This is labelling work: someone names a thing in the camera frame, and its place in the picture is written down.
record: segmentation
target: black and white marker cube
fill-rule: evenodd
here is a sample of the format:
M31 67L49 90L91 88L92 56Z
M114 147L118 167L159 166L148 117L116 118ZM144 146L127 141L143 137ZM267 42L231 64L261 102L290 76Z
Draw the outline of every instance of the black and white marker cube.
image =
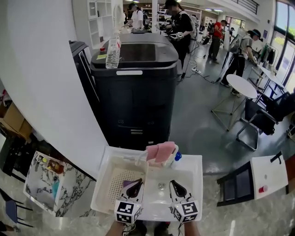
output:
M115 220L133 224L140 216L141 209L141 204L117 200L115 204Z
M173 215L180 222L195 221L198 216L198 201L190 201L173 205Z

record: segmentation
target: machine display screen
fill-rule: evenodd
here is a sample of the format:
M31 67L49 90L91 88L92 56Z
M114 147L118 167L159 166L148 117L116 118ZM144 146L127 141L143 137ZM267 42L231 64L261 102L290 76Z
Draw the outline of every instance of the machine display screen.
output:
M122 61L155 61L156 48L154 44L122 44L120 50Z

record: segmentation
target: sink drain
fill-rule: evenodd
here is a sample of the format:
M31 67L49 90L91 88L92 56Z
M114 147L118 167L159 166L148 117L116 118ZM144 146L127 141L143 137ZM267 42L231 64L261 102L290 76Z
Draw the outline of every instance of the sink drain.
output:
M160 190L164 190L165 187L166 187L166 184L164 184L164 183L159 183L158 184L158 189L160 189Z

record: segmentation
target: black t-shirt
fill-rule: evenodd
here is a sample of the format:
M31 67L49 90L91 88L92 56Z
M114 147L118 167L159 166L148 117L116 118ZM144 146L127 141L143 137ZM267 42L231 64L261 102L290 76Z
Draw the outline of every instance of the black t-shirt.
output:
M188 14L179 12L175 16L171 17L172 33L193 31L191 19ZM184 37L186 40L190 40L190 34Z

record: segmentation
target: red cup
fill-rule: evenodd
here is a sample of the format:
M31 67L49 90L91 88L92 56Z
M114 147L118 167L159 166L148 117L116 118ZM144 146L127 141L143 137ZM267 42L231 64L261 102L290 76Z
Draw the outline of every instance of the red cup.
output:
M261 187L258 192L261 193L265 193L267 191L267 185L264 185L263 187Z

